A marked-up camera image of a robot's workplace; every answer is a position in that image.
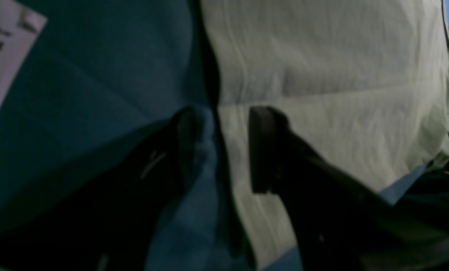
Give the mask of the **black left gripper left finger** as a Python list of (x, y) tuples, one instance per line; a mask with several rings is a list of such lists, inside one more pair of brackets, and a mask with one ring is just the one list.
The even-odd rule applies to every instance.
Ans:
[(142, 271), (162, 211), (185, 193), (196, 129), (187, 107), (25, 185), (0, 210), (0, 270)]

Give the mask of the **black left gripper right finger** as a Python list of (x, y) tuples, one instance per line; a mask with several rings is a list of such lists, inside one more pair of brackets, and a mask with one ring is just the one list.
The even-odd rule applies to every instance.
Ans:
[(392, 206), (321, 158), (286, 116), (249, 114), (255, 193), (283, 202), (306, 271), (449, 271), (449, 189), (406, 194)]

